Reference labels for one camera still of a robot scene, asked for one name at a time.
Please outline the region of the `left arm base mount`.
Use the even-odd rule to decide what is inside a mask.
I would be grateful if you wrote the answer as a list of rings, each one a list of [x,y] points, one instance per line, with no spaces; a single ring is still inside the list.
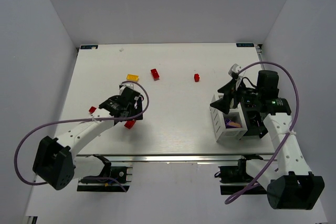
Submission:
[[[80,178],[77,185],[79,192],[126,193],[132,182],[133,166],[131,163],[112,163],[98,176]]]

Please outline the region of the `small red lego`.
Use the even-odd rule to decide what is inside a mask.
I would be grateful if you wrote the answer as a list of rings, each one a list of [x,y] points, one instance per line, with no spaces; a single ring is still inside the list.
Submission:
[[[196,73],[196,74],[194,75],[194,81],[195,81],[195,82],[199,82],[199,81],[200,81],[200,76],[199,76],[198,73]]]

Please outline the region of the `purple butterfly lego block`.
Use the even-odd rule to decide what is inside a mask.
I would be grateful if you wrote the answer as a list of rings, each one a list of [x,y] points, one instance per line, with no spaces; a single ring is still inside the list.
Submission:
[[[232,126],[233,128],[241,128],[241,124],[234,121],[232,121]]]

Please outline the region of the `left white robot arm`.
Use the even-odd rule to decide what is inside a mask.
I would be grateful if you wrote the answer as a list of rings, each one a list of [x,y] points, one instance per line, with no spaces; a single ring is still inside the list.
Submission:
[[[89,183],[109,180],[117,183],[117,178],[111,176],[111,163],[105,157],[91,154],[78,159],[77,155],[118,122],[142,119],[142,101],[141,93],[122,86],[120,94],[102,102],[87,122],[55,138],[44,137],[38,146],[33,171],[55,190],[65,188],[75,178]]]

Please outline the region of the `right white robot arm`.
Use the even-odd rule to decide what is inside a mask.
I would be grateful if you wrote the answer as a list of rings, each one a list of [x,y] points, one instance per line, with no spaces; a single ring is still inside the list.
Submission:
[[[246,183],[243,189],[229,194],[225,203],[263,189],[273,209],[312,209],[325,183],[313,174],[300,150],[293,131],[298,112],[279,97],[278,73],[261,70],[257,83],[249,87],[240,71],[231,70],[229,75],[230,82],[218,89],[210,104],[216,141],[269,135],[275,151],[268,161],[257,154],[244,155],[236,166],[220,169],[223,184]]]

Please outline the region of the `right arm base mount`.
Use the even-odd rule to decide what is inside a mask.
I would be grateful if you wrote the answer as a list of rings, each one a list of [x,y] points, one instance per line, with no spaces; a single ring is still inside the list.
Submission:
[[[253,178],[246,173],[246,162],[252,159],[264,160],[256,154],[243,155],[236,165],[218,167],[219,171],[214,174],[214,177],[220,179],[221,195],[232,195],[252,181]]]

